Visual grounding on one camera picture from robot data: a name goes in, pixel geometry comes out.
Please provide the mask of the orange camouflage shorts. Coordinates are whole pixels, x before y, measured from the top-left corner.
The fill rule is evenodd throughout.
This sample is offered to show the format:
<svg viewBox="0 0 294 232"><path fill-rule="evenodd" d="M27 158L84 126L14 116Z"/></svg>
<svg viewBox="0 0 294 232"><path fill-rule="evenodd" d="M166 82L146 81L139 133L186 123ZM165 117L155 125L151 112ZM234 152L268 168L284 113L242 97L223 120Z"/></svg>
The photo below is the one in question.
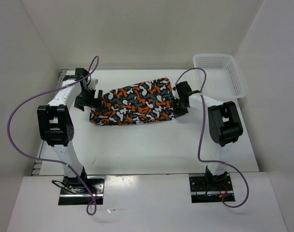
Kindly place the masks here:
<svg viewBox="0 0 294 232"><path fill-rule="evenodd" d="M136 125L174 118L173 92L167 77L117 88L102 96L89 121L98 126Z"/></svg>

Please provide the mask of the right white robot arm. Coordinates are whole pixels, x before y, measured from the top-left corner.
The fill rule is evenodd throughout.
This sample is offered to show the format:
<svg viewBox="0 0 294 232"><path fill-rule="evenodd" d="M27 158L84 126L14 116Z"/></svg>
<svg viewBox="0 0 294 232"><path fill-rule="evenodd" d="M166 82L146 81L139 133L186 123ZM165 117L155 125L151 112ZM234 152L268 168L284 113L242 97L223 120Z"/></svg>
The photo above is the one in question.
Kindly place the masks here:
<svg viewBox="0 0 294 232"><path fill-rule="evenodd" d="M209 190L215 190L227 178L227 157L231 145L243 134L236 104L232 101L218 101L199 90L192 90L186 81L176 84L173 91L176 117L188 113L189 108L202 111L203 122L198 145L198 160L207 164L204 175L205 186ZM206 125L208 125L209 137L217 145L217 150L208 159L202 159L201 150Z"/></svg>

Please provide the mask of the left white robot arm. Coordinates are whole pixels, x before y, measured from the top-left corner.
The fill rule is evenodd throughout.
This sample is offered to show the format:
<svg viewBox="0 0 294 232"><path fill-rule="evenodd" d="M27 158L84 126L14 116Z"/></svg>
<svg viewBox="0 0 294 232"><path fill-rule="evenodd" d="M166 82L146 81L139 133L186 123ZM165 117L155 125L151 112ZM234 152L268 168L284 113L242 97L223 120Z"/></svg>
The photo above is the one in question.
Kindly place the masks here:
<svg viewBox="0 0 294 232"><path fill-rule="evenodd" d="M61 164L64 171L60 187L71 194L87 191L89 181L72 142L74 124L70 108L74 106L81 111L85 107L98 108L103 92L96 90L97 83L98 80L92 79L84 68L68 71L55 97L37 109L40 137L56 153L58 158L55 162Z"/></svg>

